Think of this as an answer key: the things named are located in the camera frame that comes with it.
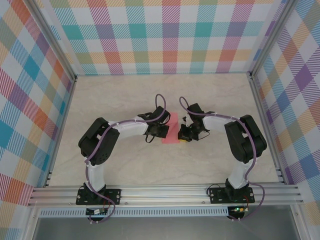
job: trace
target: pink block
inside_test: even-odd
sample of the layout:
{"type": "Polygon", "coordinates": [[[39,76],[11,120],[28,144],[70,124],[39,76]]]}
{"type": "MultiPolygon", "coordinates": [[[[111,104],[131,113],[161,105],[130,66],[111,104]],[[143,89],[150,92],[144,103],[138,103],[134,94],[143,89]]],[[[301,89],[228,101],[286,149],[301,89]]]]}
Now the pink block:
{"type": "Polygon", "coordinates": [[[166,135],[166,138],[162,139],[163,144],[178,144],[178,132],[179,132],[179,123],[178,123],[178,113],[170,112],[171,117],[169,122],[166,124],[169,126],[169,131],[166,135]]]}

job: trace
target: perforated metal strip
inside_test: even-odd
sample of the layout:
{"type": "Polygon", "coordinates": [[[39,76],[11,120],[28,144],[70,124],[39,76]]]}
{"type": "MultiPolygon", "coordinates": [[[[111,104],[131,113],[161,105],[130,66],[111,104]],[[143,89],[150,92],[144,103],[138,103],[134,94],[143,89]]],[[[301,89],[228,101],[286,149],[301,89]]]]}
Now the perforated metal strip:
{"type": "MultiPolygon", "coordinates": [[[[205,217],[227,216],[226,206],[118,207],[112,217],[205,217]]],[[[87,218],[86,208],[43,208],[40,218],[87,218]]]]}

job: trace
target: black mounting plate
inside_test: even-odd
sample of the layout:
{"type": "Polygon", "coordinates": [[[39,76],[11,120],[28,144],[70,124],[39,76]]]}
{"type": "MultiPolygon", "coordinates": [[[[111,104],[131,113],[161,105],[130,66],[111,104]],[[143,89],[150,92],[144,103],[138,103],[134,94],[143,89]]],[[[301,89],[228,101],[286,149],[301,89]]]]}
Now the black mounting plate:
{"type": "MultiPolygon", "coordinates": [[[[210,196],[211,204],[246,204],[247,203],[246,198],[243,196],[240,196],[235,201],[230,201],[224,187],[211,187],[209,188],[208,193],[210,196]]],[[[254,192],[252,188],[247,187],[245,194],[243,194],[248,198],[249,204],[253,204],[255,202],[255,196],[254,195],[250,196],[250,194],[253,194],[253,193],[254,192]]]]}
{"type": "MultiPolygon", "coordinates": [[[[115,205],[120,204],[121,199],[121,189],[105,189],[104,194],[105,197],[111,199],[115,205]]],[[[99,196],[92,198],[88,192],[81,188],[78,190],[77,198],[75,201],[76,205],[109,205],[109,203],[105,202],[105,199],[99,196]]]]}

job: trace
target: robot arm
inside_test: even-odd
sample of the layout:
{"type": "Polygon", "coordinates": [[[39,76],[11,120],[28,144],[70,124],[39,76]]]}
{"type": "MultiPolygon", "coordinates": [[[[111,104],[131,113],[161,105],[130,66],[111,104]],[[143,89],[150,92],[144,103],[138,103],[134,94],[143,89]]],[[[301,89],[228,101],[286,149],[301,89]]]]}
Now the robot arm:
{"type": "MultiPolygon", "coordinates": [[[[195,103],[187,108],[189,111],[197,114],[204,114],[200,106],[195,103]]],[[[242,198],[247,192],[249,186],[246,180],[246,173],[253,164],[253,148],[248,136],[243,127],[234,120],[214,116],[214,112],[208,112],[207,116],[193,115],[188,113],[183,118],[185,124],[181,125],[178,133],[178,139],[191,142],[192,140],[199,140],[199,134],[202,132],[209,132],[211,130],[226,132],[228,142],[233,156],[237,159],[236,164],[225,181],[225,193],[230,201],[236,201],[242,198]]],[[[249,130],[253,138],[256,148],[256,157],[260,157],[262,152],[267,148],[267,142],[260,132],[257,124],[250,115],[245,115],[240,118],[246,128],[249,130]]]]}
{"type": "MultiPolygon", "coordinates": [[[[153,113],[140,114],[132,118],[134,121],[115,125],[106,133],[97,152],[88,162],[88,179],[95,191],[98,192],[106,186],[104,180],[104,163],[110,157],[118,140],[138,135],[146,135],[146,137],[152,135],[153,138],[165,138],[167,136],[169,126],[165,125],[164,121],[170,117],[169,112],[165,111],[157,121],[143,122],[155,119],[163,110],[161,106],[158,106],[153,113]]],[[[106,128],[115,123],[114,121],[108,122],[102,117],[93,122],[78,143],[81,154],[85,158],[92,154],[106,128]]]]}

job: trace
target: purple cable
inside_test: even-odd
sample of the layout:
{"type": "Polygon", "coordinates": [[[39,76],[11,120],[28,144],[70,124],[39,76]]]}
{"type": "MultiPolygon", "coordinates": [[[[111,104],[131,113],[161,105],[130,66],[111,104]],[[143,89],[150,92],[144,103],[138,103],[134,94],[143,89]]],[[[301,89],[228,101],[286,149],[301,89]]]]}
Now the purple cable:
{"type": "Polygon", "coordinates": [[[92,187],[92,185],[91,185],[91,183],[90,183],[90,181],[89,181],[89,161],[90,161],[90,160],[93,158],[93,156],[97,153],[97,151],[98,151],[98,149],[99,149],[99,147],[100,147],[103,139],[105,138],[107,132],[108,132],[111,128],[113,128],[114,126],[117,126],[117,125],[120,125],[120,124],[124,124],[124,123],[130,123],[130,122],[135,122],[135,123],[150,123],[150,122],[154,122],[154,121],[157,121],[158,119],[160,119],[160,118],[163,116],[163,114],[165,113],[165,111],[166,111],[167,102],[166,102],[165,97],[164,97],[163,95],[161,95],[160,93],[158,93],[157,95],[155,95],[155,106],[156,106],[156,108],[158,107],[157,99],[158,99],[159,96],[160,96],[160,97],[162,98],[162,100],[163,100],[163,111],[162,111],[162,113],[161,113],[158,117],[156,117],[156,118],[154,118],[154,119],[151,119],[151,120],[129,119],[129,120],[123,120],[123,121],[119,121],[119,122],[116,122],[116,123],[114,123],[114,124],[111,124],[110,126],[108,126],[108,127],[106,128],[106,130],[105,130],[105,131],[103,132],[103,134],[101,135],[101,138],[100,138],[98,144],[96,145],[95,149],[93,150],[93,152],[92,152],[92,153],[90,154],[90,156],[84,161],[84,163],[85,163],[85,165],[86,165],[86,167],[85,167],[85,177],[86,177],[86,180],[87,180],[87,183],[88,183],[89,188],[90,188],[91,191],[94,192],[96,195],[98,195],[99,197],[101,197],[101,198],[109,201],[109,202],[113,205],[112,212],[111,212],[108,216],[106,216],[104,219],[102,219],[102,220],[100,220],[100,221],[93,221],[93,220],[91,219],[91,215],[90,215],[90,216],[89,216],[89,220],[91,221],[91,222],[90,222],[91,224],[92,224],[92,223],[93,223],[93,224],[98,224],[98,223],[103,223],[103,222],[107,221],[107,220],[115,213],[115,211],[116,211],[116,204],[115,204],[110,198],[108,198],[108,197],[106,197],[106,196],[103,196],[102,194],[98,193],[98,192],[97,192],[96,190],[94,190],[94,188],[92,187]]]}
{"type": "Polygon", "coordinates": [[[223,118],[223,119],[231,119],[231,120],[235,120],[237,121],[242,127],[243,129],[245,130],[246,134],[248,135],[248,138],[250,140],[250,143],[252,145],[252,149],[253,149],[253,162],[252,162],[252,165],[249,167],[249,169],[246,171],[245,175],[244,175],[244,179],[251,185],[254,185],[254,186],[258,186],[262,189],[262,199],[259,203],[259,205],[256,207],[256,209],[248,216],[245,216],[242,218],[242,220],[244,219],[248,219],[249,217],[251,217],[252,215],[256,214],[256,212],[258,211],[258,209],[261,207],[262,203],[264,202],[265,200],[265,195],[266,195],[266,191],[265,191],[265,188],[258,184],[258,183],[253,183],[253,182],[250,182],[248,180],[248,174],[251,172],[251,170],[254,168],[255,164],[256,164],[256,161],[257,161],[257,151],[256,151],[256,146],[255,146],[255,143],[254,143],[254,140],[249,132],[249,130],[247,129],[246,125],[240,121],[238,118],[234,117],[234,116],[226,116],[226,115],[221,115],[221,114],[216,114],[216,113],[196,113],[196,112],[192,112],[190,110],[188,110],[184,105],[183,103],[181,102],[181,99],[183,99],[186,103],[186,105],[189,107],[189,104],[188,104],[188,101],[186,100],[185,97],[181,96],[179,98],[179,102],[180,102],[180,105],[182,106],[182,108],[184,110],[186,110],[189,114],[192,114],[192,115],[197,115],[197,116],[214,116],[214,117],[218,117],[218,118],[223,118]]]}

